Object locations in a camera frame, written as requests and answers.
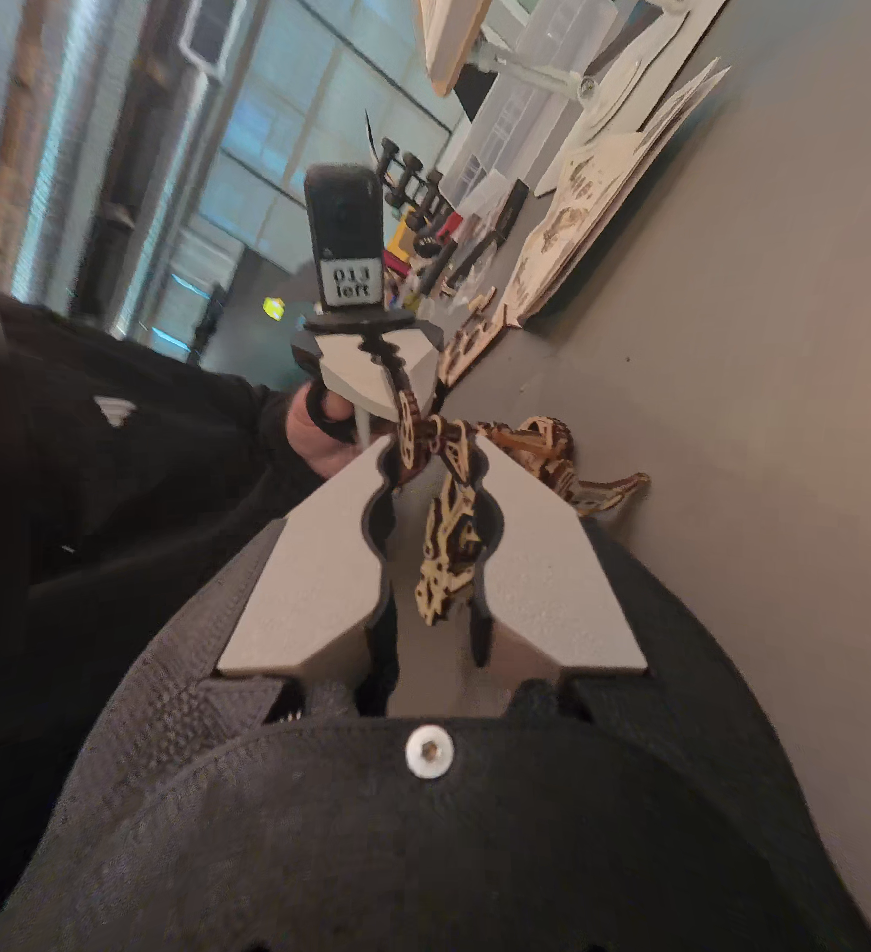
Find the wooden parts sheet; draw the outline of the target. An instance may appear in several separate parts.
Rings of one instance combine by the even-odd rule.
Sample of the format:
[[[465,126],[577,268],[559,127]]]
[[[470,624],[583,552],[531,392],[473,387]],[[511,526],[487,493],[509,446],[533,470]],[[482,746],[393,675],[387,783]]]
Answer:
[[[465,320],[440,357],[438,380],[446,390],[452,389],[503,334],[507,305],[492,308],[497,294],[497,287],[490,287],[467,303]]]

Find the person's left hand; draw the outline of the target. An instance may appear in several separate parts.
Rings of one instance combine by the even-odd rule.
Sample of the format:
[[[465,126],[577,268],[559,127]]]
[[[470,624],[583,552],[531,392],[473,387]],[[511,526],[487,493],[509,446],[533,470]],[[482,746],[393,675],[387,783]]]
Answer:
[[[323,479],[334,477],[361,453],[354,405],[319,379],[291,399],[285,432],[289,446]]]

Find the white book stand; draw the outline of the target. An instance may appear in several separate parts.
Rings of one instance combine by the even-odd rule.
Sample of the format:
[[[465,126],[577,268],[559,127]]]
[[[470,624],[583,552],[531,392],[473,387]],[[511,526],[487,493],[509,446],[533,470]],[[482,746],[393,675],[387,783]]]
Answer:
[[[569,103],[530,172],[537,197],[556,188],[568,155],[591,144],[602,132],[641,129],[680,68],[713,25],[722,1],[613,2],[618,16],[585,75],[602,93],[597,111]],[[489,40],[480,30],[467,66],[480,75],[515,73],[513,48]]]

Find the instruction booklet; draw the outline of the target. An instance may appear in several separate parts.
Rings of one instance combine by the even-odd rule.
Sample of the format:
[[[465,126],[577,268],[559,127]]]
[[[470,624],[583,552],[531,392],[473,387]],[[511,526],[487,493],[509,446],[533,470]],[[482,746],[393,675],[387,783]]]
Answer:
[[[566,158],[553,200],[529,234],[499,304],[504,323],[523,327],[554,291],[559,275],[608,222],[669,136],[725,75],[716,57],[673,93],[642,131],[602,132]]]

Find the wooden wheel disc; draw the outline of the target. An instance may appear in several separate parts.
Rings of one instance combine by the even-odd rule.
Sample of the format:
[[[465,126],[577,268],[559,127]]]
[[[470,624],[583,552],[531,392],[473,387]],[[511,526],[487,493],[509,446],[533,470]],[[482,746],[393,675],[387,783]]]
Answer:
[[[414,392],[400,389],[396,397],[398,410],[397,439],[401,475],[399,482],[405,484],[415,478],[429,462],[429,444],[425,435],[426,419],[418,408]]]

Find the black post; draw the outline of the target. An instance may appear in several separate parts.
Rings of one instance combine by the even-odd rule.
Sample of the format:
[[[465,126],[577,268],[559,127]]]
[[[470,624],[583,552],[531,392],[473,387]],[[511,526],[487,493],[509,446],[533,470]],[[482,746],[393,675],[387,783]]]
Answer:
[[[189,358],[192,364],[201,363],[208,344],[215,336],[216,329],[226,308],[227,298],[227,289],[221,284],[214,284],[204,314],[194,328]]]

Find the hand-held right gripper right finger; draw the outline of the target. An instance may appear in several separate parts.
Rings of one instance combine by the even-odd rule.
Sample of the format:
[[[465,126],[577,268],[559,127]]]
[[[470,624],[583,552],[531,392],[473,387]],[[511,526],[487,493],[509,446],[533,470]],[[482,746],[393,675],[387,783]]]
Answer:
[[[471,649],[494,681],[642,675],[647,660],[571,506],[478,435]]]

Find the silver ventilation duct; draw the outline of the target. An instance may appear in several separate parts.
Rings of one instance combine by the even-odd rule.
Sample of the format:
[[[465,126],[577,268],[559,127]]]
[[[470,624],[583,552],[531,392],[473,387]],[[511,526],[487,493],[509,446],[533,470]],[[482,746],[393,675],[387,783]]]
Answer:
[[[55,2],[52,23],[44,29],[52,43],[51,91],[10,281],[13,297],[26,303],[41,303],[48,292],[120,5]]]

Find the clear plastic drawer cabinet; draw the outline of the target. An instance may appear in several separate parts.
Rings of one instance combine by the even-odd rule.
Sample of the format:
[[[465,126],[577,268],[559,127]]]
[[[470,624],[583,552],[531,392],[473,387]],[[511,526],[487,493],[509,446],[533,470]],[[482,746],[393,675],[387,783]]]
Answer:
[[[472,120],[440,190],[462,212],[470,193],[499,173],[532,183],[530,172],[569,103],[597,111],[602,93],[585,75],[618,16],[609,1],[541,1],[512,50],[515,73],[498,75]]]

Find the wall vent grille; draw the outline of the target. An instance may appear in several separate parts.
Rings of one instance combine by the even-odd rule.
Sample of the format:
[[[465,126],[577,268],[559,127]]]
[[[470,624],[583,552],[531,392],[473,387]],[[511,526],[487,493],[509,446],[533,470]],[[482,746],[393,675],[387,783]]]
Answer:
[[[206,76],[221,80],[246,6],[246,1],[190,1],[179,38],[180,54]]]

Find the thick wooden wheel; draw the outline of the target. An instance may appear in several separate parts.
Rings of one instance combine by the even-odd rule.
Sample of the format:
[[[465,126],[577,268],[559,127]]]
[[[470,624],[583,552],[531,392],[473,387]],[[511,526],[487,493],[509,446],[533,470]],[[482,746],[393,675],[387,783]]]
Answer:
[[[550,490],[567,500],[575,478],[574,441],[570,428],[555,418],[537,415],[525,420],[518,429],[540,437],[548,455],[514,449],[512,458]]]

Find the black dumbbell rack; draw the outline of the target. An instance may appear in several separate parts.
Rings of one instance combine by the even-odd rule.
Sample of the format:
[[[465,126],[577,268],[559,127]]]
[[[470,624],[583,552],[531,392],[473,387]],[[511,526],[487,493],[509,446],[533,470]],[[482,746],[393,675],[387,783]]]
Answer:
[[[463,222],[442,193],[442,172],[425,171],[415,154],[399,149],[388,138],[377,144],[370,128],[367,137],[382,186],[384,223],[394,225],[386,245],[388,256],[406,266],[437,257]]]

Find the wooden buggy model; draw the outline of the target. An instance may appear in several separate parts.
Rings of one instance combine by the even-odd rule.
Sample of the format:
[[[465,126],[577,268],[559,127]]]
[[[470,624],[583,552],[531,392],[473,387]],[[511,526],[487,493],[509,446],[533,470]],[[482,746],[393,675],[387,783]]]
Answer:
[[[477,422],[474,430],[516,463],[511,455],[514,449],[548,455],[541,438],[520,431],[519,426]],[[644,472],[612,482],[585,481],[575,472],[572,493],[567,500],[561,500],[572,506],[579,517],[588,517],[620,506],[650,482],[650,476]],[[448,468],[439,493],[432,497],[427,511],[420,576],[415,589],[418,612],[426,625],[445,618],[457,599],[469,597],[477,557],[484,547],[477,535],[474,517],[474,490],[460,482],[454,470]]]

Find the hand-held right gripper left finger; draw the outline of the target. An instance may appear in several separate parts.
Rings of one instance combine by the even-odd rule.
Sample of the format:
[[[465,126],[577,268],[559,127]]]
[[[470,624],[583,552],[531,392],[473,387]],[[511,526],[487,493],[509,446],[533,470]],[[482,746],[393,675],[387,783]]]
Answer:
[[[380,436],[277,522],[217,674],[302,691],[343,684],[361,714],[386,715],[398,677],[386,543],[399,463],[394,435]]]

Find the person's black clothing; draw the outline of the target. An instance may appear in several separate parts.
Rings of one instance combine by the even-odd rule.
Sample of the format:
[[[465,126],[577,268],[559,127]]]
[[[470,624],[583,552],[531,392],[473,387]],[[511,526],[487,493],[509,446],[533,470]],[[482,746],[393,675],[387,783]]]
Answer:
[[[243,378],[1,293],[0,321],[22,433],[0,529],[15,518],[24,542],[23,614],[0,632],[1,908],[138,653],[325,479],[307,466],[287,483],[264,462]]]

